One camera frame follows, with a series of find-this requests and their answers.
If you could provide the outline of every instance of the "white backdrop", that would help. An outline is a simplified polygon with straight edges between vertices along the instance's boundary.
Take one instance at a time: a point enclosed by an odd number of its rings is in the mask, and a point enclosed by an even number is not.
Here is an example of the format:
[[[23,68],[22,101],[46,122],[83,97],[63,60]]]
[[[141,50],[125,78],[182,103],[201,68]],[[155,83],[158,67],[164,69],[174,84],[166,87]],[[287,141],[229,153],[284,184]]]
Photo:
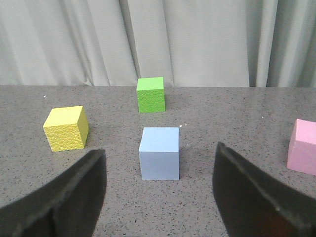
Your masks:
[[[315,0],[0,0],[0,84],[316,86]]]

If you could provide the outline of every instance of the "cube top face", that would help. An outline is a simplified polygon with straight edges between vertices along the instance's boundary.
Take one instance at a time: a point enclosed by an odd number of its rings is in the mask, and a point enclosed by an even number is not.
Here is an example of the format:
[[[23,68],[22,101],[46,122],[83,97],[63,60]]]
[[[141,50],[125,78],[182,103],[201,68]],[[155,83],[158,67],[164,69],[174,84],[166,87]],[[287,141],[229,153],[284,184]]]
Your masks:
[[[139,152],[179,152],[178,127],[145,127]]]
[[[139,78],[136,91],[141,90],[163,90],[163,77]]]
[[[297,119],[294,132],[296,141],[316,144],[316,122]]]
[[[43,127],[75,124],[83,109],[83,106],[54,108],[50,111]]]

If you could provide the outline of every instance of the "gray countertop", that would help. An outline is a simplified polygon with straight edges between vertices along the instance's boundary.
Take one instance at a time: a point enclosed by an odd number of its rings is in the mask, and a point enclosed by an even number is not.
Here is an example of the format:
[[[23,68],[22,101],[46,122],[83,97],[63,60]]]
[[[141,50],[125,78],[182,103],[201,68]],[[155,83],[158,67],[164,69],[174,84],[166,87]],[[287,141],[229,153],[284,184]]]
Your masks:
[[[165,89],[166,112],[139,114],[135,87],[0,86],[0,206],[36,190],[91,149],[106,149],[107,190],[95,237],[227,237],[212,194],[224,142],[285,184],[316,198],[316,176],[286,168],[296,119],[316,121],[314,88]],[[84,105],[83,150],[53,153],[52,108]],[[180,128],[180,180],[143,181],[143,127]]]

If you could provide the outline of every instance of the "foam block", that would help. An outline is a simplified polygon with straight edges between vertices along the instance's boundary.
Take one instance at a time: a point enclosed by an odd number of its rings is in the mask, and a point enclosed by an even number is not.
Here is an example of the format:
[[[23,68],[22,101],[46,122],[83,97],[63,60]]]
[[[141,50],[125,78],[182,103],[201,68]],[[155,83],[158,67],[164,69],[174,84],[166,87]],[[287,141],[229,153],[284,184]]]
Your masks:
[[[163,78],[139,78],[137,99],[140,113],[164,112]]]
[[[52,109],[43,128],[53,152],[83,149],[89,132],[83,106]]]
[[[289,145],[287,168],[316,175],[316,122],[296,120]]]
[[[142,179],[179,180],[179,128],[145,127],[139,159]]]

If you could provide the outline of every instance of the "yellow cube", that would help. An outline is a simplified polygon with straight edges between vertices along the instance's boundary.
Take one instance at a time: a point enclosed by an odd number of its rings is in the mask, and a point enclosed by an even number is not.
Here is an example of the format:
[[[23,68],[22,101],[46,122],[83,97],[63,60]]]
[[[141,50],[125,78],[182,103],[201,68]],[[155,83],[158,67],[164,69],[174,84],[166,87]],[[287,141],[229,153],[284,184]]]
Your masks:
[[[89,132],[83,106],[52,109],[43,128],[53,152],[83,149]]]

